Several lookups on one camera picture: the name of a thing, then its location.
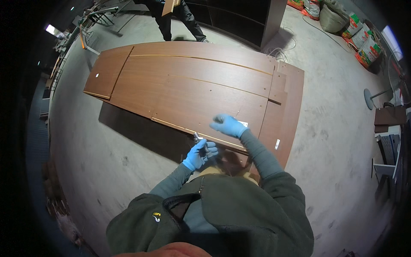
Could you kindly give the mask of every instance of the blue glove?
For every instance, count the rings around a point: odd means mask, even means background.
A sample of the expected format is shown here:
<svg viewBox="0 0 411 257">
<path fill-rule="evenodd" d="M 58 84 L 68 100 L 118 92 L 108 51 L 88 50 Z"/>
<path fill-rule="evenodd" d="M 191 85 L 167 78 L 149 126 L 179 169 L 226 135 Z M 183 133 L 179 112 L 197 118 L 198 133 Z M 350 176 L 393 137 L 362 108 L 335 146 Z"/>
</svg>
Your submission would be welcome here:
<svg viewBox="0 0 411 257">
<path fill-rule="evenodd" d="M 200 142 L 198 142 L 198 144 L 191 148 L 191 150 L 187 154 L 187 158 L 185 158 L 185 160 L 183 160 L 182 162 L 191 171 L 195 171 L 196 169 L 201 168 L 201 166 L 206 161 L 208 161 L 207 156 L 200 156 L 200 150 L 203 149 L 206 144 L 208 150 L 212 153 L 213 156 L 218 154 L 218 150 L 217 147 L 215 147 L 214 142 L 207 142 L 205 138 L 202 139 Z"/>
<path fill-rule="evenodd" d="M 210 124 L 210 128 L 235 138 L 240 138 L 244 131 L 250 129 L 225 113 L 217 114 L 212 120 L 215 122 Z"/>
</svg>

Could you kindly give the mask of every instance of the round metal base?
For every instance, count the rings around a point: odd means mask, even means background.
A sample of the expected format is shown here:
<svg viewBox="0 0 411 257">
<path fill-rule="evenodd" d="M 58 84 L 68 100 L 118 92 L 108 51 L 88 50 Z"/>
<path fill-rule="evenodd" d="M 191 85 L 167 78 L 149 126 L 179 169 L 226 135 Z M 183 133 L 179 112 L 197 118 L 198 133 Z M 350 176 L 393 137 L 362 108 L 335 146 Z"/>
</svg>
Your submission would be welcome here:
<svg viewBox="0 0 411 257">
<path fill-rule="evenodd" d="M 374 103 L 372 102 L 371 96 L 371 92 L 368 90 L 368 88 L 364 89 L 365 103 L 367 104 L 367 107 L 370 110 L 372 110 L 372 107 L 374 107 Z"/>
</svg>

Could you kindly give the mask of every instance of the cable on floor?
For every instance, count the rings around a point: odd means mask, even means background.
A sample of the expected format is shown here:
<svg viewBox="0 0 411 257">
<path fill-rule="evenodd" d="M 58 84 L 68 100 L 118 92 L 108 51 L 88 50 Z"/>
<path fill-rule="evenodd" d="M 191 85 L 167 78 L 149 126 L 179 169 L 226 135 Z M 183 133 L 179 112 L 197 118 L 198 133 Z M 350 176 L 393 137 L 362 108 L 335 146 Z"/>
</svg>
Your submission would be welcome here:
<svg viewBox="0 0 411 257">
<path fill-rule="evenodd" d="M 294 38 L 294 31 L 293 31 L 292 29 L 288 28 L 288 27 L 283 27 L 284 30 L 285 30 L 286 28 L 289 29 L 289 30 L 291 31 L 291 34 L 293 35 L 293 37 L 292 37 L 291 39 L 294 40 L 294 46 L 291 47 L 291 48 L 289 48 L 289 49 L 285 49 L 285 50 L 282 49 L 281 47 L 277 47 L 277 48 L 274 48 L 274 49 L 272 49 L 272 48 L 267 48 L 267 49 L 264 51 L 264 53 L 267 54 L 267 55 L 269 55 L 269 56 L 274 56 L 275 60 L 281 60 L 281 61 L 283 61 L 283 62 L 285 62 L 285 63 L 288 63 L 288 59 L 287 59 L 287 55 L 285 54 L 285 51 L 294 49 L 294 48 L 297 46 L 297 41 L 296 41 L 295 38 Z"/>
<path fill-rule="evenodd" d="M 306 16 L 302 16 L 302 19 L 303 19 L 306 23 L 308 23 L 310 26 L 318 29 L 318 30 L 321 31 L 322 33 L 326 34 L 327 37 L 331 38 L 335 43 L 337 43 L 341 48 L 343 48 L 344 51 L 346 51 L 347 53 L 352 54 L 351 52 L 347 51 L 347 49 L 345 49 L 342 45 L 340 45 L 340 43 L 338 43 L 335 39 L 333 39 L 329 34 L 327 34 L 324 30 L 321 30 L 321 29 L 317 28 L 316 26 L 312 25 L 312 24 L 309 23 L 306 19 L 304 19 L 304 17 L 306 17 Z"/>
</svg>

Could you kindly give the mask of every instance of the beige pants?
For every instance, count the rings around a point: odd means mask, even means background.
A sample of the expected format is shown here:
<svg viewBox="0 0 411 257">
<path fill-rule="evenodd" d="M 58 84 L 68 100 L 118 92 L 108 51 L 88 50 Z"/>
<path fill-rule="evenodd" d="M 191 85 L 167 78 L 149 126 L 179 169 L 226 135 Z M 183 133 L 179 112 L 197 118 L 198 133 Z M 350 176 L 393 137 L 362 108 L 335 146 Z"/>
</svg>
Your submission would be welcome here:
<svg viewBox="0 0 411 257">
<path fill-rule="evenodd" d="M 204 176 L 207 174 L 224 174 L 224 172 L 218 168 L 218 167 L 208 167 L 205 170 L 203 170 L 199 176 Z M 237 176 L 242 176 L 245 179 L 251 181 L 252 183 L 258 185 L 257 181 L 255 181 L 253 178 L 250 178 L 251 173 L 248 171 L 243 170 L 242 172 L 238 173 Z"/>
</svg>

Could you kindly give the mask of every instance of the white sticker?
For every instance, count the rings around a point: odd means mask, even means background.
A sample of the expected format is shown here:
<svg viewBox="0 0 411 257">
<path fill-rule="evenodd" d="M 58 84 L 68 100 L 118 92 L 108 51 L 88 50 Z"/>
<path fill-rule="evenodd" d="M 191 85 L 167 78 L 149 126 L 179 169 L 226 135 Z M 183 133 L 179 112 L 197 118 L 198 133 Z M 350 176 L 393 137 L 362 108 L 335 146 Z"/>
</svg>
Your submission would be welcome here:
<svg viewBox="0 0 411 257">
<path fill-rule="evenodd" d="M 248 127 L 248 122 L 238 121 L 239 123 L 243 124 L 244 126 Z"/>
<path fill-rule="evenodd" d="M 277 139 L 277 143 L 275 144 L 275 149 L 276 149 L 276 150 L 277 150 L 279 144 L 280 144 L 280 140 Z"/>
</svg>

